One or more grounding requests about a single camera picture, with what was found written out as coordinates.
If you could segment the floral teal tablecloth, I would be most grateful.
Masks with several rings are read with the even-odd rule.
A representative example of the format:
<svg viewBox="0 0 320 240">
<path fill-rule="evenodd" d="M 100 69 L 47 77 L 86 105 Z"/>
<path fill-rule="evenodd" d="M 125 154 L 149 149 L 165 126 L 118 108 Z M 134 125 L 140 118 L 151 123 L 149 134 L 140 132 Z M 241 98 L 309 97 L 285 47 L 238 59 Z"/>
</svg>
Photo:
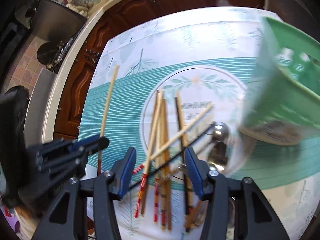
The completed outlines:
<svg viewBox="0 0 320 240">
<path fill-rule="evenodd" d="M 253 178 L 291 239 L 299 239 L 319 202 L 319 139 L 277 146 L 238 133 L 246 84 L 262 39 L 260 20 L 274 12 L 212 7 L 164 16 L 112 38 L 104 47 L 86 96 L 79 139 L 99 133 L 113 69 L 119 67 L 108 110 L 102 169 L 110 169 L 132 146 L 145 160 L 155 93 L 164 90 L 169 134 L 178 132 L 174 97 L 185 122 L 208 104 L 214 109 L 188 132 L 195 139 L 221 121 L 233 137 L 226 174 Z"/>
</svg>

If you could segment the steel ladle spoon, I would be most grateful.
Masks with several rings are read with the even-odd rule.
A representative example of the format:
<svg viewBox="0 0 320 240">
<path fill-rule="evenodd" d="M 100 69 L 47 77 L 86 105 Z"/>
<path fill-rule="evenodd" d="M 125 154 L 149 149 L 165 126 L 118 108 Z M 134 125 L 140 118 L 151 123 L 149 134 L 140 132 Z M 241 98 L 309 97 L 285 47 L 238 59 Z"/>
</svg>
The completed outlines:
<svg viewBox="0 0 320 240">
<path fill-rule="evenodd" d="M 228 164 L 228 142 L 230 130 L 224 122 L 214 121 L 208 132 L 196 143 L 195 153 L 211 170 L 222 173 Z"/>
</svg>

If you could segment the black chopstick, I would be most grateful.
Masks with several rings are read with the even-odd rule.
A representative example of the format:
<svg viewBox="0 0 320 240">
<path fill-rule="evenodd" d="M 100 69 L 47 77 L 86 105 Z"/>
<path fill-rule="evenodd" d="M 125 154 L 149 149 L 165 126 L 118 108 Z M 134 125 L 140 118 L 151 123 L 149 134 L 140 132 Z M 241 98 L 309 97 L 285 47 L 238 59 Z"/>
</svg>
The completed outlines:
<svg viewBox="0 0 320 240">
<path fill-rule="evenodd" d="M 178 152 L 175 156 L 170 158 L 168 161 L 166 161 L 163 165 L 161 165 L 159 168 L 153 170 L 151 173 L 147 175 L 147 178 L 152 178 L 155 176 L 156 173 L 158 173 L 161 169 L 167 167 L 170 165 L 175 159 L 178 157 L 181 157 L 184 153 L 184 150 L 190 146 L 193 146 L 196 142 L 198 142 L 204 135 L 208 135 L 208 131 L 213 128 L 215 122 L 211 123 L 202 133 L 200 133 L 192 142 L 190 142 L 182 151 Z"/>
</svg>

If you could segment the light bamboo chopstick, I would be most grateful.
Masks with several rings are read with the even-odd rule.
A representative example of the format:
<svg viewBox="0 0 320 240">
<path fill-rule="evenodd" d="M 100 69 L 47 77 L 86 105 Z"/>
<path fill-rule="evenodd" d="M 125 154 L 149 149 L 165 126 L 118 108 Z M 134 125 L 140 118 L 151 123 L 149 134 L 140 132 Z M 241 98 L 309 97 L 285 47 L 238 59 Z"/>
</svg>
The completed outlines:
<svg viewBox="0 0 320 240">
<path fill-rule="evenodd" d="M 113 91 L 114 83 L 115 83 L 117 75 L 118 75 L 119 68 L 120 68 L 119 65 L 115 66 L 115 68 L 113 70 L 112 79 L 110 81 L 110 85 L 108 88 L 108 92 L 107 92 L 107 96 L 106 96 L 106 103 L 105 103 L 105 107 L 104 107 L 103 118 L 102 118 L 101 128 L 100 128 L 100 137 L 103 137 L 105 135 L 105 127 L 106 127 L 106 122 L 107 122 L 108 109 L 110 106 L 112 91 Z M 100 150 L 98 153 L 97 175 L 101 174 L 102 157 L 103 157 L 103 152 L 102 152 L 102 150 Z"/>
</svg>

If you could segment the green plastic utensil holder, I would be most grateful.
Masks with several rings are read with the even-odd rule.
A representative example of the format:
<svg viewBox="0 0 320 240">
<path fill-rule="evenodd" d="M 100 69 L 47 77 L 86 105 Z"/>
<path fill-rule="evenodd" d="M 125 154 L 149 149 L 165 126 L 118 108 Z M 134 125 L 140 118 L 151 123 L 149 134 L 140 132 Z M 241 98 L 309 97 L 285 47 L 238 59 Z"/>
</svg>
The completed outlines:
<svg viewBox="0 0 320 240">
<path fill-rule="evenodd" d="M 247 85 L 239 131 L 291 146 L 319 137 L 319 42 L 270 17 Z"/>
</svg>

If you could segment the gas stove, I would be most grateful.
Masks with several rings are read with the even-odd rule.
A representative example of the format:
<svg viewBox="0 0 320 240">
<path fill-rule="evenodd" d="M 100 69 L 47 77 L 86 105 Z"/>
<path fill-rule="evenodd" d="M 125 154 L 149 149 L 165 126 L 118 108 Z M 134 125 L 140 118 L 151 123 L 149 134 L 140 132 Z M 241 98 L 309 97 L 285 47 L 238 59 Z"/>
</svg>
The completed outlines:
<svg viewBox="0 0 320 240">
<path fill-rule="evenodd" d="M 36 53 L 37 60 L 47 70 L 57 74 L 74 41 L 75 37 L 71 37 L 67 42 L 46 42 L 42 44 Z"/>
</svg>

